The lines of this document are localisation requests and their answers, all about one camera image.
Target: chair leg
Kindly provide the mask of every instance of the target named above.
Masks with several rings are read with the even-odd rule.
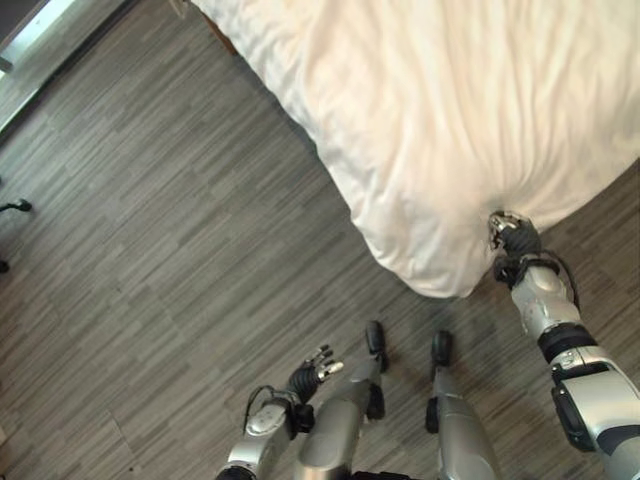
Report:
[[[33,209],[33,205],[24,198],[21,198],[16,203],[5,203],[4,205],[0,205],[0,212],[10,209],[20,210],[21,212],[30,212]]]

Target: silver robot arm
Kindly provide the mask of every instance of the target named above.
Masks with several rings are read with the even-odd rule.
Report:
[[[551,391],[569,442],[595,451],[611,480],[640,480],[640,394],[622,369],[588,332],[559,277],[566,265],[542,250],[531,224],[513,213],[489,219],[496,258],[494,275],[507,283],[525,332],[551,366]]]
[[[263,386],[254,391],[247,405],[243,438],[231,450],[216,480],[269,478],[289,443],[298,433],[308,433],[313,427],[313,407],[307,402],[329,375],[343,369],[344,364],[332,360],[332,355],[325,345],[295,370],[283,390]],[[250,415],[251,404],[262,391],[270,396]]]

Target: gray laminate floor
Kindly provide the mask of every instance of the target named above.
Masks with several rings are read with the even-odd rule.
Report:
[[[352,368],[372,318],[391,349],[388,417],[366,427],[357,467],[434,477],[426,366],[447,327],[506,478],[602,478],[564,439],[506,289],[433,300],[379,267],[313,146],[197,15],[142,1],[0,151],[0,174],[0,197],[36,205],[0,216],[10,480],[209,480],[254,386],[324,342]],[[636,163],[544,237],[636,382],[639,176]]]

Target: mattress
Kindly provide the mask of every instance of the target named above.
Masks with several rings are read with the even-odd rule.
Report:
[[[472,291],[494,210],[548,228],[639,156],[636,0],[193,1],[418,293]]]

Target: black joint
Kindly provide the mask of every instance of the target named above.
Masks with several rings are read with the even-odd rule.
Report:
[[[551,368],[551,378],[553,378],[553,383],[560,385],[563,380],[567,380],[568,378],[584,377],[594,373],[606,372],[607,370],[609,370],[609,367],[604,362],[580,365],[570,368],[569,370],[564,370],[560,365],[555,364]]]
[[[637,437],[640,437],[640,425],[624,425],[607,428],[598,435],[596,441],[600,449],[611,456],[621,443]]]
[[[369,404],[367,405],[367,418],[369,420],[382,420],[386,414],[384,405],[384,393],[380,385],[372,383],[369,386]]]
[[[547,363],[566,350],[597,344],[587,329],[576,323],[561,323],[538,338],[538,347]]]
[[[453,335],[447,330],[439,330],[431,340],[431,361],[434,367],[451,365]]]
[[[369,473],[369,472],[356,472],[351,477],[351,480],[416,480],[400,473]]]
[[[436,434],[440,430],[438,420],[438,397],[431,397],[427,403],[427,414],[425,416],[425,428],[427,432]]]
[[[293,416],[297,433],[309,433],[316,424],[312,405],[296,405],[293,407]]]
[[[231,467],[221,471],[216,480],[256,480],[256,477],[246,468]]]
[[[589,431],[567,389],[562,384],[554,387],[551,397],[569,443],[582,452],[595,451]]]
[[[365,335],[369,353],[380,360],[380,373],[386,372],[389,368],[389,357],[387,356],[387,343],[382,324],[375,320],[369,322]]]
[[[506,227],[500,232],[500,239],[509,256],[520,257],[542,250],[540,234],[531,222],[522,222],[517,228]]]

